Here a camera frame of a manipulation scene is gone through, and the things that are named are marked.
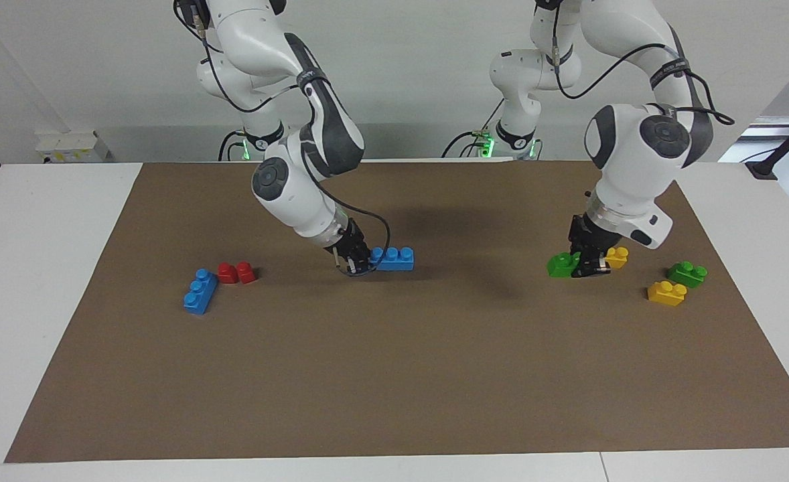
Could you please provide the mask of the blue three-stud toy brick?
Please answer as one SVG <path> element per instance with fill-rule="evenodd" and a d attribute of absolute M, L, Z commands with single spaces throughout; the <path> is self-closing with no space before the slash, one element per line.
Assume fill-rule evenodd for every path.
<path fill-rule="evenodd" d="M 184 296 L 184 309 L 190 314 L 203 315 L 217 286 L 219 280 L 216 274 L 205 268 L 198 269 L 195 280 L 190 283 L 189 291 Z"/>
<path fill-rule="evenodd" d="M 382 247 L 374 247 L 371 251 L 371 265 L 376 270 L 383 272 L 410 272 L 414 269 L 414 250 L 410 247 L 398 249 L 389 246 L 383 250 Z"/>

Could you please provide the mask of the red two-stud toy brick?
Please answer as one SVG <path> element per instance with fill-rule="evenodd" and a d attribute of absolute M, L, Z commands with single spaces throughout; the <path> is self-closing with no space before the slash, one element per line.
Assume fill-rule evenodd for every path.
<path fill-rule="evenodd" d="M 253 266 L 243 260 L 236 264 L 221 262 L 217 269 L 217 278 L 223 284 L 250 284 L 257 279 L 257 275 Z"/>

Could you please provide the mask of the white wall power box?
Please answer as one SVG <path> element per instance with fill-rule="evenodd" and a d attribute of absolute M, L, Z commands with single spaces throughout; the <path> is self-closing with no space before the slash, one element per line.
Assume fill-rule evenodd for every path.
<path fill-rule="evenodd" d="M 34 150 L 43 163 L 104 163 L 112 159 L 96 131 L 41 134 Z"/>

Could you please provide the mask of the brown paper table mat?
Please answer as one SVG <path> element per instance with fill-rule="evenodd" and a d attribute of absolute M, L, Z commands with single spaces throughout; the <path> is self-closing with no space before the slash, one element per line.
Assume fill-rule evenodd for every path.
<path fill-rule="evenodd" d="M 8 463 L 789 447 L 789 376 L 679 186 L 660 250 L 551 278 L 591 164 L 362 165 L 328 189 L 416 267 L 348 278 L 253 170 L 141 168 Z M 243 260 L 253 283 L 184 309 Z M 649 301 L 683 260 L 703 284 Z"/>

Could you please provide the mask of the green two-stud toy brick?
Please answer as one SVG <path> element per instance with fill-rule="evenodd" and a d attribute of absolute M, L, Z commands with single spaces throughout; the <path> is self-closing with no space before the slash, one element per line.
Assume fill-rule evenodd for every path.
<path fill-rule="evenodd" d="M 667 280 L 682 284 L 688 288 L 697 288 L 703 284 L 708 275 L 704 266 L 695 265 L 688 260 L 677 262 L 666 272 Z"/>
<path fill-rule="evenodd" d="M 579 266 L 581 253 L 562 252 L 547 262 L 547 272 L 551 278 L 571 278 Z"/>

